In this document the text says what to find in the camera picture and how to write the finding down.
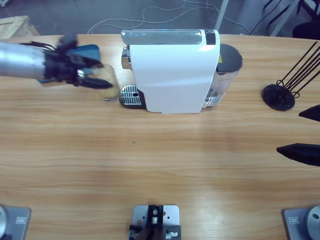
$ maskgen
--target black wire stand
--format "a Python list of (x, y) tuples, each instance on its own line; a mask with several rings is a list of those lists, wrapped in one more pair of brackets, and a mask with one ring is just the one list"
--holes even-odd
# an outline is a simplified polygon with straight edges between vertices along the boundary
[(302, 63), (303, 59), (311, 52), (317, 43), (318, 41), (312, 44), (312, 46), (283, 77), (283, 79), (278, 80), (276, 84), (266, 86), (262, 90), (262, 99), (269, 107), (279, 111), (292, 109), (296, 103), (296, 99), (300, 97), (300, 91), (320, 74), (320, 70), (317, 70), (320, 65), (319, 46), (293, 74), (293, 76), (285, 82), (288, 75), (291, 74), (300, 63)]

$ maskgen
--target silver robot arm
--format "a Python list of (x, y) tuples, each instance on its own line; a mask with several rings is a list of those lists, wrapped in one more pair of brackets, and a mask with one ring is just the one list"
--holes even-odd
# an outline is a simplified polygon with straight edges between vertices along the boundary
[(77, 48), (75, 34), (62, 37), (57, 47), (31, 43), (0, 41), (0, 76), (53, 80), (92, 89), (108, 89), (113, 84), (84, 75), (84, 68), (103, 68), (95, 59), (68, 52)]

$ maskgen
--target cable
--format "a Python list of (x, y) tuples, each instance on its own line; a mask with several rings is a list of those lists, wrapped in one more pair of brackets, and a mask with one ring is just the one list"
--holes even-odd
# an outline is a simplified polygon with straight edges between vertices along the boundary
[(253, 28), (253, 30), (250, 32), (249, 36), (254, 32), (254, 30), (258, 27), (258, 25), (266, 18), (268, 17), (277, 7), (278, 5), (281, 3), (282, 0), (280, 0), (277, 5), (275, 5), (275, 7), (267, 14), (265, 15), (256, 25), (255, 27)]
[[(142, 13), (142, 20), (132, 20), (132, 19), (125, 19), (125, 18), (113, 18), (113, 19), (106, 19), (106, 20), (100, 21), (100, 22), (96, 23), (95, 25), (93, 25), (93, 26), (90, 28), (90, 30), (87, 32), (87, 34), (90, 34), (90, 33), (92, 34), (95, 29), (100, 28), (100, 27), (115, 27), (115, 28), (119, 28), (119, 29), (135, 29), (135, 28), (140, 27), (140, 26), (141, 26), (142, 24), (144, 24), (144, 23), (147, 23), (147, 24), (165, 24), (165, 23), (172, 22), (172, 21), (180, 18), (182, 15), (190, 12), (191, 10), (195, 10), (195, 9), (213, 9), (213, 10), (216, 10), (216, 11), (219, 13), (218, 8), (217, 8), (214, 4), (209, 4), (209, 3), (208, 3), (208, 0), (206, 0), (206, 2), (182, 0), (182, 2), (183, 2), (182, 6), (177, 7), (177, 8), (173, 8), (173, 9), (164, 9), (164, 8), (161, 8), (161, 7), (158, 7), (158, 6), (148, 6), (148, 7), (144, 8), (144, 9), (142, 10), (142, 12), (141, 12), (141, 13)], [(147, 10), (147, 9), (156, 8), (156, 9), (160, 9), (160, 10), (163, 10), (163, 11), (174, 11), (174, 10), (182, 9), (182, 8), (186, 5), (186, 3), (191, 3), (191, 4), (204, 4), (204, 5), (206, 5), (206, 7), (195, 7), (195, 8), (191, 8), (191, 9), (183, 12), (183, 13), (180, 14), (179, 16), (177, 16), (177, 17), (175, 17), (175, 18), (173, 18), (173, 19), (167, 20), (167, 21), (162, 21), (162, 22), (145, 21), (146, 18), (145, 18), (144, 12), (145, 12), (145, 10)], [(240, 24), (240, 23), (238, 23), (238, 22), (235, 22), (235, 21), (233, 21), (233, 20), (230, 19), (230, 18), (227, 18), (226, 16), (223, 16), (223, 18), (225, 18), (226, 20), (228, 20), (228, 21), (230, 21), (230, 22), (232, 22), (232, 23), (234, 23), (234, 24), (236, 24), (236, 25), (238, 25), (238, 26), (243, 27), (248, 33), (250, 33), (250, 31), (248, 30), (248, 28), (247, 28), (246, 26), (244, 26), (244, 25), (242, 25), (242, 24)], [(138, 24), (138, 25), (136, 25), (136, 26), (133, 26), (133, 27), (120, 27), (120, 26), (113, 25), (113, 24), (103, 24), (103, 25), (99, 25), (99, 24), (102, 24), (102, 23), (108, 22), (108, 21), (128, 21), (128, 22), (136, 22), (136, 23), (140, 23), (140, 24)]]

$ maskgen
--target white cable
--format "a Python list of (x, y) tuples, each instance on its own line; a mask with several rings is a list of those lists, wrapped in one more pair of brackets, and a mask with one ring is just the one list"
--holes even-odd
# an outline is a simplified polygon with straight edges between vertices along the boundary
[[(90, 33), (92, 34), (95, 29), (100, 28), (100, 27), (115, 27), (115, 28), (119, 28), (119, 29), (135, 29), (135, 28), (140, 27), (143, 23), (147, 23), (147, 24), (165, 24), (165, 23), (172, 22), (172, 21), (180, 18), (182, 15), (190, 12), (191, 10), (195, 10), (195, 9), (207, 9), (207, 8), (208, 8), (208, 9), (216, 10), (217, 13), (219, 13), (218, 8), (217, 8), (214, 4), (209, 4), (209, 3), (208, 3), (208, 0), (206, 0), (206, 2), (201, 2), (201, 1), (188, 1), (188, 0), (182, 0), (182, 1), (183, 1), (182, 6), (177, 7), (177, 8), (173, 8), (173, 9), (164, 9), (164, 8), (161, 8), (161, 7), (158, 7), (158, 6), (148, 6), (148, 7), (144, 8), (144, 9), (142, 10), (142, 12), (141, 12), (141, 13), (142, 13), (142, 18), (143, 18), (142, 20), (132, 20), (132, 19), (125, 19), (125, 18), (112, 18), (112, 19), (106, 19), (106, 20), (100, 21), (100, 22), (96, 23), (95, 25), (93, 25), (93, 26), (90, 28), (90, 30), (87, 32), (87, 34), (90, 34)], [(167, 21), (162, 21), (162, 22), (145, 21), (146, 18), (145, 18), (144, 12), (145, 12), (145, 10), (147, 10), (147, 9), (156, 8), (156, 9), (160, 9), (160, 10), (163, 10), (163, 11), (174, 11), (174, 10), (182, 9), (182, 8), (186, 5), (186, 3), (191, 3), (191, 4), (204, 4), (204, 5), (206, 5), (206, 7), (195, 7), (195, 8), (191, 8), (191, 9), (183, 12), (183, 13), (180, 14), (179, 16), (177, 16), (177, 17), (175, 17), (175, 18), (173, 18), (173, 19), (167, 20)], [(250, 31), (246, 28), (246, 26), (244, 26), (244, 25), (242, 25), (242, 24), (240, 24), (240, 23), (238, 23), (238, 22), (235, 22), (235, 21), (233, 21), (233, 20), (230, 19), (230, 18), (227, 18), (226, 16), (223, 16), (223, 18), (225, 18), (226, 20), (231, 21), (232, 23), (234, 23), (234, 24), (236, 24), (236, 25), (238, 25), (238, 26), (243, 27), (248, 33), (250, 33)], [(107, 22), (107, 21), (128, 21), (128, 22), (136, 22), (136, 23), (138, 22), (138, 23), (140, 23), (140, 24), (138, 24), (137, 26), (133, 26), (133, 27), (120, 27), (120, 26), (113, 25), (113, 24), (103, 24), (103, 25), (99, 25), (99, 24), (102, 24), (102, 23)]]

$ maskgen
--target gray floor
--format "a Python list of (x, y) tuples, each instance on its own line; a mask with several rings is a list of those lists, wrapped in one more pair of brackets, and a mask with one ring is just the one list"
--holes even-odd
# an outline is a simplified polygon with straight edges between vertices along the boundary
[[(191, 2), (206, 2), (206, 0), (189, 0)], [(218, 9), (222, 0), (207, 0), (215, 4)], [(268, 0), (229, 0), (225, 16), (233, 21), (245, 25), (250, 31), (257, 22), (265, 16), (279, 0), (274, 0), (265, 11), (263, 6)], [(284, 9), (291, 0), (282, 0), (277, 9), (270, 14), (256, 28), (253, 35), (270, 35), (277, 22), (268, 27), (269, 21)], [(86, 34), (96, 23), (106, 19), (142, 20), (142, 10), (149, 6), (164, 9), (181, 7), (183, 0), (11, 0), (6, 7), (0, 7), (0, 18), (27, 15), (41, 35), (63, 35), (71, 31), (77, 34)], [(173, 11), (164, 11), (149, 8), (144, 12), (145, 20), (150, 22), (165, 22), (183, 12), (197, 7), (181, 17), (167, 23), (144, 23), (138, 29), (212, 29), (218, 13), (216, 10), (206, 8), (205, 4), (185, 3), (184, 7)], [(278, 36), (292, 37), (295, 26), (310, 21), (309, 15), (300, 11), (293, 13), (284, 25)], [(104, 24), (113, 24), (121, 28), (137, 26), (139, 22), (123, 20), (107, 21)], [(118, 34), (120, 28), (103, 26), (97, 28), (96, 34)], [(222, 34), (245, 34), (248, 32), (241, 26), (224, 19), (220, 30)]]

